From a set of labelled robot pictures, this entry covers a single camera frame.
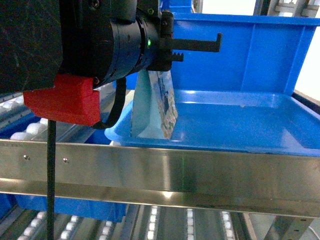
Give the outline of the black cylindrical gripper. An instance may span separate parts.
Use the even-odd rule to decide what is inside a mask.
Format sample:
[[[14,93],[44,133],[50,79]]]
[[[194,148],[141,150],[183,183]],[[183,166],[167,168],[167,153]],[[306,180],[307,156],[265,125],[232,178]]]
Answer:
[[[162,11],[151,18],[137,10],[135,22],[125,23],[110,19],[94,37],[93,85],[100,87],[140,70],[167,72],[172,62],[183,62],[184,54],[161,48],[165,38],[172,38],[174,15]],[[218,53],[223,34],[216,41],[195,39],[172,39],[173,50]]]

